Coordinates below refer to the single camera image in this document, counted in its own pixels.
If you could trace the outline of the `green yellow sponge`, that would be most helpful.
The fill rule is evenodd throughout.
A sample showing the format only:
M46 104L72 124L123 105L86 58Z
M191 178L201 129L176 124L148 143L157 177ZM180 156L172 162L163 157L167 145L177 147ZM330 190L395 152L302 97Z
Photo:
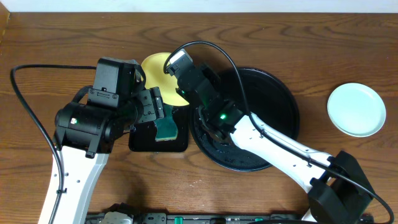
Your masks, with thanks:
M173 106L164 104L165 116L154 121L157 128L156 141L173 141L178 136L178 127L173 119Z

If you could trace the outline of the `yellow plate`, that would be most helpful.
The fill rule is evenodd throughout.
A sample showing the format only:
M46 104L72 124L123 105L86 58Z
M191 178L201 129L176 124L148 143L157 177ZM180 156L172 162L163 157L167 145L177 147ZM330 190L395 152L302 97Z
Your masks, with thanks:
M177 92L177 79L165 74L163 71L164 62L170 55L169 52L152 54L145 58L141 64L146 74L147 89L159 87L163 102L172 106L187 106L189 102L183 99Z

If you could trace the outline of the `mint plate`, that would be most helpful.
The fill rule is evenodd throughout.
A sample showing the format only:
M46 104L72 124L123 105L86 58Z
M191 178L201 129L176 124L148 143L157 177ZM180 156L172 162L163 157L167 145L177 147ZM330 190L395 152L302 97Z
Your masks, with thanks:
M327 113L343 133L365 138L376 134L386 121L386 106L379 94L361 83L345 83L330 94Z

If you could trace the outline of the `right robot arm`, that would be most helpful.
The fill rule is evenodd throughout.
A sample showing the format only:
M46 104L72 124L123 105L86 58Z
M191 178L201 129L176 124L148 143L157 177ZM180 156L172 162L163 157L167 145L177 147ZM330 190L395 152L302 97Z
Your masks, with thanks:
M256 114L239 108L213 84L216 74L191 62L174 62L178 94L197 107L202 128L216 141L249 151L293 179L307 193L309 209L301 223L358 223L376 198L357 160L341 151L335 157L280 133Z

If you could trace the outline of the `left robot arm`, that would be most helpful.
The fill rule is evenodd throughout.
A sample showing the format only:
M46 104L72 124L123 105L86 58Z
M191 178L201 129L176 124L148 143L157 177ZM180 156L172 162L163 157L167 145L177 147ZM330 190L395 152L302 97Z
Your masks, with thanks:
M85 104L75 98L55 117L56 154L40 223L84 223L114 142L136 124L164 118L160 90L146 89L135 60L98 60Z

